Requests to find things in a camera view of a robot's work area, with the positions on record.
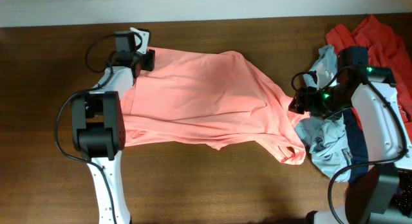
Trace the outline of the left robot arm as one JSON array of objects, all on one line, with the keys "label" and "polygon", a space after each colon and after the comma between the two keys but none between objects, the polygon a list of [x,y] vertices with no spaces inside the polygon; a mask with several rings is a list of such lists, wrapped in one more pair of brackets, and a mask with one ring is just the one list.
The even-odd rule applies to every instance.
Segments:
[{"label": "left robot arm", "polygon": [[131,28],[111,34],[115,49],[107,57],[102,78],[91,89],[69,98],[73,145],[94,183],[99,223],[132,222],[121,175],[126,129],[120,100],[142,70],[153,71],[155,51],[149,30]]}]

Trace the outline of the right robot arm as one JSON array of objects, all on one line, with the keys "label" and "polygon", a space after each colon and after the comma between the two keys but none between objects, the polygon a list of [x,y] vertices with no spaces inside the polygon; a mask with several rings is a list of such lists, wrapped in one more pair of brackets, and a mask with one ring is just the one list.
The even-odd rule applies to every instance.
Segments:
[{"label": "right robot arm", "polygon": [[337,74],[323,87],[300,88],[289,110],[322,119],[347,108],[362,125],[368,162],[339,170],[369,171],[346,193],[342,207],[333,206],[334,174],[328,185],[326,211],[312,211],[305,223],[411,223],[411,141],[397,101],[397,82],[390,68],[371,66],[365,47],[351,46],[337,57]]}]

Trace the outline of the salmon pink shirt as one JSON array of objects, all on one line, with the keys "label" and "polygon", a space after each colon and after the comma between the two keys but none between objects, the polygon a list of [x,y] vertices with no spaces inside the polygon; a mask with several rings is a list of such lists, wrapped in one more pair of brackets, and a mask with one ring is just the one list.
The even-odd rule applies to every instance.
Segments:
[{"label": "salmon pink shirt", "polygon": [[305,148],[291,98],[236,51],[193,53],[158,48],[122,100],[126,145],[158,142],[221,149],[254,141],[278,162],[300,165]]}]

